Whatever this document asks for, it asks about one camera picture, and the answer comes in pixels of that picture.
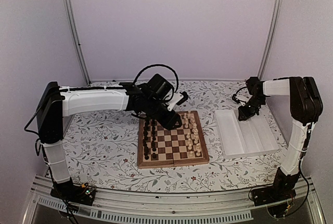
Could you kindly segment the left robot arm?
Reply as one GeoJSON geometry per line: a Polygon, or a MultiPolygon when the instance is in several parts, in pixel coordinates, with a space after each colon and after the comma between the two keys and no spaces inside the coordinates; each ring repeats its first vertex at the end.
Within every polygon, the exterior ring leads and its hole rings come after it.
{"type": "Polygon", "coordinates": [[[143,68],[131,82],[121,82],[116,86],[89,86],[74,88],[59,86],[50,82],[37,105],[37,109],[28,121],[37,122],[35,152],[42,155],[49,168],[53,183],[51,195],[65,204],[78,203],[91,206],[96,190],[85,183],[75,185],[69,174],[63,148],[63,118],[75,114],[104,111],[130,111],[139,118],[145,114],[146,120],[155,120],[165,129],[173,130],[181,126],[181,117],[174,107],[188,100],[188,94],[179,92],[179,83],[172,85],[160,74],[155,74],[148,82],[137,83],[141,74],[154,68],[143,68]]]}

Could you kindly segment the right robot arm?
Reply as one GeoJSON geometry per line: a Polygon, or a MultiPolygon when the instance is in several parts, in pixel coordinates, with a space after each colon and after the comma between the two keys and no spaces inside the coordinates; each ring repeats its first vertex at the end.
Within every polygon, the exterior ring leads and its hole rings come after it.
{"type": "Polygon", "coordinates": [[[246,121],[258,115],[271,96],[288,96],[292,117],[292,132],[286,157],[277,168],[272,184],[255,186],[248,194],[255,206],[268,205],[275,219],[288,217],[296,199],[294,189],[299,178],[304,179],[301,166],[308,151],[312,131],[323,112],[323,102],[313,77],[285,77],[261,81],[258,77],[246,80],[250,98],[238,107],[238,120],[246,121]]]}

